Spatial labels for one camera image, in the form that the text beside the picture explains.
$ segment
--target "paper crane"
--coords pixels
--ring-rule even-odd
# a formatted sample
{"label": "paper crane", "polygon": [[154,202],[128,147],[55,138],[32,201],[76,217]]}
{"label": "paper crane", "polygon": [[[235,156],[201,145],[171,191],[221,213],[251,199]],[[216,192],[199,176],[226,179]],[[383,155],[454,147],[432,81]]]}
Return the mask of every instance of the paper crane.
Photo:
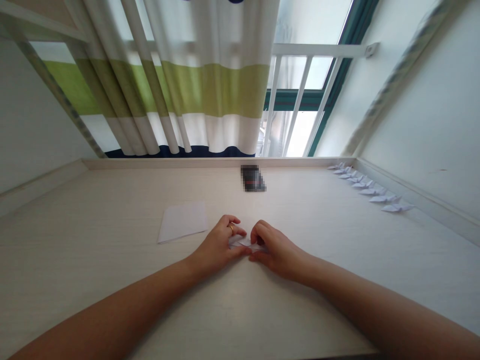
{"label": "paper crane", "polygon": [[374,196],[369,201],[371,203],[394,203],[394,204],[398,204],[401,198],[402,198],[401,196],[396,196],[396,195],[392,195],[392,196],[383,195],[383,196]]}
{"label": "paper crane", "polygon": [[341,163],[339,163],[338,165],[329,166],[329,167],[327,167],[326,169],[327,169],[327,170],[343,169],[343,168],[344,168],[344,165],[345,165],[345,163],[344,163],[344,162],[341,162]]}
{"label": "paper crane", "polygon": [[339,168],[338,170],[335,170],[333,173],[335,175],[341,175],[341,174],[346,174],[350,171],[352,167],[351,166],[348,166],[348,167],[342,167],[342,168]]}
{"label": "paper crane", "polygon": [[413,205],[399,205],[399,204],[392,203],[390,205],[382,207],[381,210],[389,213],[401,213],[401,212],[413,209],[414,207],[415,206]]}
{"label": "paper crane", "polygon": [[370,180],[369,182],[365,183],[365,182],[357,182],[355,184],[353,184],[351,187],[352,188],[357,188],[357,189],[369,189],[369,188],[373,188],[375,185],[374,181],[373,180]]}
{"label": "paper crane", "polygon": [[381,189],[374,189],[374,188],[368,188],[368,189],[363,189],[362,191],[359,192],[361,195],[370,195],[370,196],[383,196],[387,193],[386,188],[381,188]]}
{"label": "paper crane", "polygon": [[360,177],[350,177],[350,178],[347,179],[347,181],[352,182],[354,184],[357,184],[357,183],[361,182],[363,180],[363,178],[364,178],[364,175],[362,175]]}
{"label": "paper crane", "polygon": [[355,175],[357,175],[357,173],[358,173],[357,170],[355,170],[355,171],[352,172],[352,173],[347,172],[347,173],[345,173],[345,174],[343,174],[343,175],[340,175],[338,178],[339,178],[339,179],[351,179],[351,178],[355,177]]}

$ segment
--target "curtain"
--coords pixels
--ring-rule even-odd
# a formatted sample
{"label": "curtain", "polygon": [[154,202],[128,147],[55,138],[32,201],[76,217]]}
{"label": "curtain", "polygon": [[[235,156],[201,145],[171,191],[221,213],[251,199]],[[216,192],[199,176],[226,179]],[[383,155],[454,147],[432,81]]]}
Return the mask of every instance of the curtain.
{"label": "curtain", "polygon": [[87,44],[32,45],[107,155],[255,155],[279,0],[76,7]]}

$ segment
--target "blurred object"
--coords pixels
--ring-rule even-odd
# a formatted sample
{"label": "blurred object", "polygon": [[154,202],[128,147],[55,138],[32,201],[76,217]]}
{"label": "blurred object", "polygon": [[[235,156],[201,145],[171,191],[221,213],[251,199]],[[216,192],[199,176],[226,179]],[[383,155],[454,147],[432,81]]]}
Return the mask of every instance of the blurred object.
{"label": "blurred object", "polygon": [[267,186],[264,184],[258,165],[242,165],[240,171],[243,179],[243,189],[246,192],[267,191]]}

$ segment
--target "white railing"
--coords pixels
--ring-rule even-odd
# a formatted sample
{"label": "white railing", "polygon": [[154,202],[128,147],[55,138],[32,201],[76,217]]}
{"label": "white railing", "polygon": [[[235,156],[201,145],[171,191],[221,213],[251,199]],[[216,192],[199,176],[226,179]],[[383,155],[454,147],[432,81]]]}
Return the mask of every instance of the white railing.
{"label": "white railing", "polygon": [[265,136],[263,138],[263,147],[261,150],[261,157],[267,157],[270,149],[270,133],[272,130],[272,121],[274,113],[274,104],[275,97],[277,96],[277,86],[279,80],[280,64],[282,63],[283,56],[306,56],[305,68],[303,70],[303,76],[300,82],[300,88],[298,89],[298,95],[295,100],[295,106],[293,108],[293,114],[291,116],[290,125],[288,127],[288,133],[286,137],[286,143],[283,148],[282,155],[285,157],[290,145],[290,140],[292,138],[292,133],[295,126],[295,121],[297,120],[297,115],[299,113],[300,103],[302,101],[302,96],[305,90],[305,84],[307,83],[307,78],[310,72],[310,66],[312,64],[313,57],[331,57],[334,59],[335,64],[326,84],[325,91],[318,108],[318,112],[315,116],[315,121],[306,142],[305,149],[303,151],[303,157],[306,157],[312,147],[312,143],[317,133],[322,117],[325,110],[325,105],[332,91],[332,87],[335,83],[335,79],[340,69],[340,65],[344,58],[369,58],[371,57],[379,43],[374,43],[371,45],[310,45],[310,44],[273,44],[272,54],[275,56],[275,64],[273,68],[273,81],[271,84],[270,90],[270,102],[268,104],[268,113],[266,117],[266,127],[265,127]]}

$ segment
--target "wall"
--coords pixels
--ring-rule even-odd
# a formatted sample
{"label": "wall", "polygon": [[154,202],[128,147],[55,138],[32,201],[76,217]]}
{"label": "wall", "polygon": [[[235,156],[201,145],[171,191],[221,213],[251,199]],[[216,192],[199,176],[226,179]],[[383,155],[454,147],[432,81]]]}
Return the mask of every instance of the wall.
{"label": "wall", "polygon": [[385,0],[375,11],[363,44],[380,42],[370,59],[352,62],[315,156],[339,156],[378,91],[407,48],[434,0]]}
{"label": "wall", "polygon": [[419,64],[361,156],[480,222],[480,1]]}
{"label": "wall", "polygon": [[11,40],[0,40],[0,79],[0,193],[79,158],[96,158]]}

